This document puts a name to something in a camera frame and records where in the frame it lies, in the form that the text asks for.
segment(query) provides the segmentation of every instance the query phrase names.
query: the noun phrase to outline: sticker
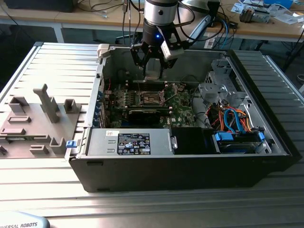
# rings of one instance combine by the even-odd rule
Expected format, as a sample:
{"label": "sticker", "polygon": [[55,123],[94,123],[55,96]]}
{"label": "sticker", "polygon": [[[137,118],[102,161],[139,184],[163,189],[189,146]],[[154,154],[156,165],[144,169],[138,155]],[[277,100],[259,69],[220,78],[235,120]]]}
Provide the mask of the sticker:
{"label": "sticker", "polygon": [[106,131],[105,135],[106,136],[118,136],[119,131]]}
{"label": "sticker", "polygon": [[150,141],[150,134],[147,133],[118,134],[117,153],[119,155],[151,154]]}

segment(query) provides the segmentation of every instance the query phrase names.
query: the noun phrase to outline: table leg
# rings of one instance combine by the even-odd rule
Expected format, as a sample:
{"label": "table leg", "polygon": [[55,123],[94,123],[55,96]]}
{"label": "table leg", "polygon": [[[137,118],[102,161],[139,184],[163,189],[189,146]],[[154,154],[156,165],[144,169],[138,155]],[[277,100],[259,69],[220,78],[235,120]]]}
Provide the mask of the table leg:
{"label": "table leg", "polygon": [[291,56],[288,58],[288,60],[285,62],[282,71],[286,72],[290,64],[294,61],[294,59],[301,53],[302,49],[304,48],[304,42],[301,43],[300,47],[297,49],[294,54],[291,54]]}
{"label": "table leg", "polygon": [[56,39],[58,43],[64,43],[65,41],[63,40],[63,36],[62,36],[62,26],[60,23],[55,23],[53,26],[53,29],[55,31],[55,35],[56,35]]}

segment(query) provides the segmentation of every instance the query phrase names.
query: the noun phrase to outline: gray 3d printed part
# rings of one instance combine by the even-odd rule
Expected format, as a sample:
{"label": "gray 3d printed part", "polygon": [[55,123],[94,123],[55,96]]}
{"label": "gray 3d printed part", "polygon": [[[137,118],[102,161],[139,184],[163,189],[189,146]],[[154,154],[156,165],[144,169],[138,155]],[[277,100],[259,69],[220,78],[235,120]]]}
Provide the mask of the gray 3d printed part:
{"label": "gray 3d printed part", "polygon": [[43,110],[47,113],[51,123],[57,123],[59,121],[59,117],[57,116],[56,111],[54,110],[54,105],[47,94],[47,89],[47,84],[43,84],[43,86],[39,88],[34,88],[33,92],[39,96],[43,105]]}

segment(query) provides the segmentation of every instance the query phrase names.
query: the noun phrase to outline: blue drive bracket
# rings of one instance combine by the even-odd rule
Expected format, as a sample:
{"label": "blue drive bracket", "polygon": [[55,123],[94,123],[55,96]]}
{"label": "blue drive bracket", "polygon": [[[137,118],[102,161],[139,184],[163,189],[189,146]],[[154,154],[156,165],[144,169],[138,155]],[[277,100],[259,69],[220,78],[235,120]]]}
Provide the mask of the blue drive bracket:
{"label": "blue drive bracket", "polygon": [[229,132],[217,132],[215,134],[216,141],[233,141],[232,133]]}

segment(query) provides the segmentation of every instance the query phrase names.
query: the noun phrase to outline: black cable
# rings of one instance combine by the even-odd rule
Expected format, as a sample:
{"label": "black cable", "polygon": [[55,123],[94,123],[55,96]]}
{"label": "black cable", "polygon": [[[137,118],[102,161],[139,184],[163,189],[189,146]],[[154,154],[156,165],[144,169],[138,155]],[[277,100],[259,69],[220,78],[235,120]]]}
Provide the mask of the black cable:
{"label": "black cable", "polygon": [[[179,21],[179,23],[181,22],[181,16],[180,16],[180,11],[179,10],[177,10],[177,18],[178,18],[178,21]],[[211,38],[214,38],[215,36],[217,36],[222,30],[223,30],[223,28],[224,28],[224,26],[223,26],[223,23],[221,24],[221,29],[216,33],[216,34],[214,34],[213,36],[211,36],[211,37],[208,37],[207,39],[201,39],[201,40],[199,40],[199,37],[201,36],[201,34],[203,33],[203,32],[205,32],[205,30],[207,29],[207,27],[209,26],[209,25],[211,25],[213,22],[215,22],[215,21],[219,21],[219,22],[221,22],[220,20],[218,20],[217,18],[215,18],[214,20],[212,20],[212,21],[210,21],[208,24],[207,24],[207,26],[199,33],[199,35],[194,39],[194,38],[191,38],[190,36],[188,36],[186,33],[185,33],[185,31],[183,30],[183,28],[181,27],[180,29],[181,29],[181,32],[184,34],[184,36],[185,37],[187,37],[188,39],[190,39],[190,40],[193,40],[193,42],[192,43],[190,43],[190,45],[193,45],[195,42],[197,42],[197,41],[206,41],[206,40],[208,40],[208,39],[211,39]]]}
{"label": "black cable", "polygon": [[131,4],[129,3],[129,44],[131,46]]}
{"label": "black cable", "polygon": [[287,48],[287,50],[291,51],[290,47],[288,47],[287,44],[285,44],[285,43],[282,42],[282,41],[281,41],[281,43],[283,44],[283,46],[284,46],[285,48]]}
{"label": "black cable", "polygon": [[79,9],[85,11],[85,12],[100,12],[100,11],[103,11],[103,10],[108,10],[108,9],[111,9],[111,8],[114,8],[114,7],[117,7],[117,6],[122,6],[122,5],[123,5],[123,3],[122,3],[122,4],[117,4],[117,5],[114,5],[114,6],[110,6],[110,7],[105,8],[105,9],[99,9],[99,10],[86,10],[86,9],[81,8],[81,7],[79,6],[79,4],[77,5],[77,7],[78,7]]}
{"label": "black cable", "polygon": [[301,35],[300,35],[299,39],[297,40],[296,44],[294,45],[294,48],[291,50],[291,54],[292,54],[292,52],[295,50],[296,46],[298,45],[298,43],[299,43],[300,39],[301,39],[301,38],[302,38],[302,36],[303,36],[303,33],[304,33],[304,29],[303,29],[303,31],[302,31],[302,33],[301,33]]}
{"label": "black cable", "polygon": [[23,28],[21,25],[19,25],[12,17],[10,14],[7,13],[7,11],[5,11],[5,9],[3,8],[3,6],[0,4],[2,10],[5,12],[5,14],[17,25],[19,26],[19,28],[28,36],[28,38],[30,38],[32,41],[36,42],[33,37],[31,37]]}
{"label": "black cable", "polygon": [[[226,45],[230,44],[229,49],[231,48],[231,45],[232,45],[232,42],[233,42],[233,39],[234,39],[234,35],[235,35],[236,30],[234,30],[234,28],[232,28],[232,31],[233,31],[233,34],[226,40],[226,41],[229,41],[229,40],[230,40],[229,42],[226,43]],[[212,49],[214,49],[214,48],[216,47],[216,45],[218,45],[218,46],[222,45],[224,42],[225,42],[224,40],[223,40],[222,42],[219,42],[219,40],[216,41],[216,43],[215,43],[215,45],[213,46]]]}
{"label": "black cable", "polygon": [[124,20],[125,20],[125,12],[123,12],[123,28],[122,28],[122,30],[123,30],[123,44],[125,44],[125,39],[124,39]]}
{"label": "black cable", "polygon": [[176,24],[176,25],[174,25],[174,27],[176,27],[176,28],[177,28],[177,27],[182,27],[182,26],[189,25],[189,24],[191,24],[192,22],[194,22],[194,20],[195,20],[195,14],[194,14],[193,10],[190,9],[189,6],[185,5],[185,4],[182,3],[181,1],[179,1],[179,2],[177,3],[177,13],[178,13],[178,15],[180,14],[180,10],[179,10],[179,6],[180,6],[180,5],[182,5],[182,6],[185,7],[187,10],[190,11],[190,13],[192,14],[192,20],[189,20],[189,21],[186,21],[186,22],[181,23],[181,17],[180,17],[179,23]]}
{"label": "black cable", "polygon": [[93,6],[91,6],[90,1],[89,1],[89,5],[90,5],[91,9],[93,9],[93,8],[96,7],[96,6],[109,4],[109,3],[111,3],[113,0],[109,0],[108,2],[105,2],[105,3],[98,3],[98,4],[95,4],[95,5],[93,5]]}
{"label": "black cable", "polygon": [[184,80],[184,78],[186,78],[186,77],[193,77],[195,80],[198,81],[198,83],[201,83],[201,82],[198,80],[198,78],[195,77],[194,75],[185,75],[184,77],[181,78],[180,82],[182,82],[182,81]]}
{"label": "black cable", "polygon": [[234,28],[232,28],[232,31],[233,31],[233,34],[232,34],[232,40],[230,41],[229,49],[231,49],[231,45],[232,45],[233,40],[234,40],[234,34],[237,32],[237,30],[234,30]]}
{"label": "black cable", "polygon": [[143,8],[140,9],[140,5],[138,7],[135,6],[135,4],[132,2],[132,0],[129,0],[131,5],[134,7],[134,9],[136,9],[138,12],[143,11]]}
{"label": "black cable", "polygon": [[283,72],[285,72],[287,70],[287,68],[289,67],[289,65],[292,63],[292,61],[295,59],[295,56],[293,56],[293,51],[295,50],[296,46],[298,45],[299,41],[301,40],[302,36],[303,36],[303,33],[304,33],[304,29],[299,37],[299,39],[297,40],[296,44],[294,45],[294,48],[290,51],[290,56],[287,56],[286,60],[285,60],[285,63],[284,63],[284,66],[283,66]]}
{"label": "black cable", "polygon": [[141,13],[140,13],[140,11],[138,11],[138,23],[137,23],[135,31],[134,31],[133,43],[135,42],[135,34],[136,34],[136,31],[137,31],[140,23],[141,23]]}
{"label": "black cable", "polygon": [[[222,13],[221,13],[221,12],[218,12],[218,13],[224,15],[224,20],[225,20],[226,22],[228,22],[227,28],[228,28],[228,33],[229,33],[229,24],[230,24],[229,17],[226,16],[223,7],[222,7],[222,6],[219,6],[219,7],[222,9]],[[220,40],[222,39],[223,35],[224,35],[224,33],[222,33],[221,37],[220,37],[219,40],[218,40],[218,49],[219,49],[219,46],[220,46]]]}

